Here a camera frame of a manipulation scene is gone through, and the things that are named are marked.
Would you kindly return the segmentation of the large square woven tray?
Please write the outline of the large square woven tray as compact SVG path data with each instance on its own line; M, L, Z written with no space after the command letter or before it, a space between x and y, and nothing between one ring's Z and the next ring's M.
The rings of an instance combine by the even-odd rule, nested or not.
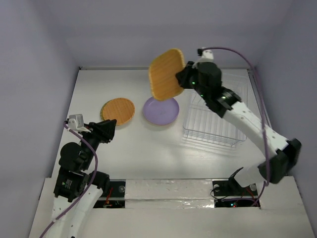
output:
M183 92L176 74L185 68L185 60L180 49L170 49L155 58L148 69L152 96L158 101L165 101Z

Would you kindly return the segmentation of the small round woven plate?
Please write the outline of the small round woven plate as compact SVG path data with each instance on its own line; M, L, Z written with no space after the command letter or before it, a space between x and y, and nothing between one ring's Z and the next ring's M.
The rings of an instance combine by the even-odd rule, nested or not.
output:
M124 125L131 121L135 114L133 102L127 98L110 100L104 108L104 119L116 119L116 125Z

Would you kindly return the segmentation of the purple plastic plate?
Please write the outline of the purple plastic plate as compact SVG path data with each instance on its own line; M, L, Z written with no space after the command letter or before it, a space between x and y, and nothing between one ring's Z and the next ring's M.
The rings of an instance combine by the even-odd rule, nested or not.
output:
M155 125L168 125L174 122L179 115L179 111L179 104L174 98L158 101L151 97L143 106L145 119Z

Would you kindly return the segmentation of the green rimmed woven bamboo plate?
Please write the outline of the green rimmed woven bamboo plate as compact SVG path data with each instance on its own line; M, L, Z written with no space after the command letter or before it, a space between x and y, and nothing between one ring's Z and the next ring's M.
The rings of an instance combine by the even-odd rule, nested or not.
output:
M100 118L101 118L102 121L105 120L105 119L104 119L104 108L105 108L105 106L107 105L108 102L106 102L106 103L102 106L102 108L101 108L101 110L100 110Z

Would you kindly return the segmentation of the cream plastic plate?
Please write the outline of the cream plastic plate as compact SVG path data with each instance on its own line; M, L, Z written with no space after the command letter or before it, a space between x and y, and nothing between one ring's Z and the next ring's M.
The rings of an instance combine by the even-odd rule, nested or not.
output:
M164 119L164 118L147 118L147 117L145 117L145 119L150 124L156 125L156 126L167 126L167 125L170 125L172 123L170 120Z

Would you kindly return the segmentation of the pink plastic plate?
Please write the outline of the pink plastic plate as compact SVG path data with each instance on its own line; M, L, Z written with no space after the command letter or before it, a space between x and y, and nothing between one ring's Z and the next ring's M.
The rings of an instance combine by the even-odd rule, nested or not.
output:
M172 111L164 111L164 110L159 110L159 111L149 111L149 110L144 110L143 115L145 119L155 125L168 125L174 122L178 115L179 115L179 110L172 110Z

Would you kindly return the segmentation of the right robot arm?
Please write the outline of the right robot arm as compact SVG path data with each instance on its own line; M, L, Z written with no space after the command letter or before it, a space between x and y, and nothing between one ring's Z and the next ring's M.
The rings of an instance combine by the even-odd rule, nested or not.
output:
M244 133L263 153L265 160L236 170L228 189L240 194L247 186L267 182L278 184L297 164L301 142L278 134L259 119L234 91L222 85L222 71L213 62L188 62L176 73L179 86L195 90L206 106Z

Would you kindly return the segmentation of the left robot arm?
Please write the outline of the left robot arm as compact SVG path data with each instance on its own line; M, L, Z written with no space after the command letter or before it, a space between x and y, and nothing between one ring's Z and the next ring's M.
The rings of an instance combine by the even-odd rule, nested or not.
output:
M98 171L96 150L113 140L116 120L85 124L79 114L69 116L63 126L80 141L60 150L51 222L42 238L80 237L95 203L110 190L109 175Z

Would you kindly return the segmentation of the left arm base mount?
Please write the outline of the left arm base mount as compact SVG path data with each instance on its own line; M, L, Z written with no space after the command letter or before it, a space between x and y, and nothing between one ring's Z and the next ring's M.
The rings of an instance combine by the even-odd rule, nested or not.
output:
M109 190L95 203L94 208L125 208L126 180L111 180Z

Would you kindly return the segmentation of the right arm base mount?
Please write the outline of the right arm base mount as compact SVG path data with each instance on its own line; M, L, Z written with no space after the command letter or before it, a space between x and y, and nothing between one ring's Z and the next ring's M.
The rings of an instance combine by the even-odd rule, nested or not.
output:
M251 184L248 187L241 187L234 179L242 168L235 171L229 179L213 180L210 196L214 199L215 208L237 208L237 207L260 207L258 201L257 186Z

